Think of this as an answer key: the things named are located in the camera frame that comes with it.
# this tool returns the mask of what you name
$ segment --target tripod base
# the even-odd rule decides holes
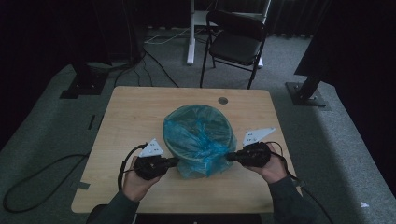
[[[331,110],[328,104],[323,100],[318,90],[315,90],[314,94],[308,99],[302,99],[299,91],[303,86],[303,83],[298,82],[287,82],[286,87],[288,88],[291,100],[295,105],[309,105],[318,106],[322,110]]]
[[[106,84],[108,73],[105,74],[94,74],[94,78],[87,83],[81,84],[78,76],[76,76],[69,86],[69,89],[63,91],[61,99],[77,99],[79,95],[100,95],[102,89]]]

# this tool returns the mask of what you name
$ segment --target white cable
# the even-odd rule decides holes
[[[209,6],[207,7],[206,11],[209,10],[209,8],[212,6],[212,4],[213,4],[213,1],[209,4]],[[205,27],[202,28],[201,30],[197,31],[195,34],[197,35],[197,34],[201,33],[204,29],[205,29]],[[154,44],[154,45],[164,44],[164,43],[167,43],[168,41],[170,41],[170,40],[172,40],[172,39],[175,39],[176,37],[178,37],[178,36],[180,36],[180,35],[183,35],[184,33],[186,33],[186,32],[189,31],[189,30],[190,30],[190,28],[184,30],[183,32],[181,32],[181,33],[178,34],[178,35],[155,35],[154,37],[152,37],[152,38],[146,40],[144,43],[145,43],[145,44]],[[155,39],[155,38],[157,38],[157,37],[160,37],[160,36],[172,36],[172,37],[169,38],[169,39],[167,39],[167,40],[165,40],[165,41],[163,41],[163,42],[158,42],[158,43],[149,42],[149,41],[151,41],[151,40],[153,40],[153,39]]]

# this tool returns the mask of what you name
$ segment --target gray carpet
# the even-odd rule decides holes
[[[172,33],[179,31],[156,31]],[[262,55],[264,68],[259,70],[251,89],[268,90],[276,108],[282,131],[297,176],[323,204],[334,223],[394,223],[396,200],[361,140],[353,122],[337,97],[334,88],[319,85],[331,110],[296,106],[285,82],[304,82],[294,76],[309,38],[282,36],[267,38]],[[188,39],[176,38],[161,45],[146,45],[180,87],[199,87],[205,45],[197,41],[194,65],[186,65]],[[245,89],[249,74],[219,64],[207,65],[204,87]],[[101,95],[59,99],[74,78],[71,66],[56,74],[34,109],[0,154],[0,196],[17,181],[66,155],[91,150],[100,120],[120,71],[112,72]],[[161,67],[148,55],[136,68],[125,71],[116,85],[173,87]],[[28,183],[19,186],[9,197],[14,208],[39,202],[56,187],[79,158],[62,161]],[[56,193],[36,209],[10,214],[0,210],[0,224],[5,223],[85,223],[88,214],[74,214],[70,207],[85,162],[71,174]],[[305,198],[315,203],[309,196]],[[329,223],[318,209],[318,223]],[[263,223],[273,223],[271,214],[262,215]]]

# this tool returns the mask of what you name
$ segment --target dark background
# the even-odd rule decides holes
[[[208,2],[197,0],[196,9]],[[131,14],[125,16],[122,3],[132,7]],[[254,12],[263,1],[226,3],[227,10]],[[296,74],[334,85],[393,194],[395,15],[390,0],[279,0],[267,19],[271,35],[315,34]],[[138,57],[143,33],[132,32],[131,51],[126,18],[143,33],[148,25],[188,27],[190,1],[0,0],[0,148],[67,64]]]

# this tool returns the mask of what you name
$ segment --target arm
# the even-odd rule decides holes
[[[271,144],[268,144],[268,147],[271,151],[276,152]],[[316,218],[314,207],[293,186],[279,157],[272,155],[263,167],[247,168],[261,175],[268,183],[273,197],[276,223],[314,223]]]
[[[130,169],[134,168],[135,160],[136,157],[134,157]],[[108,206],[91,224],[132,223],[139,202],[145,197],[151,186],[157,183],[161,177],[145,180],[138,176],[135,171],[130,171],[126,173],[124,178],[122,190],[114,196]]]

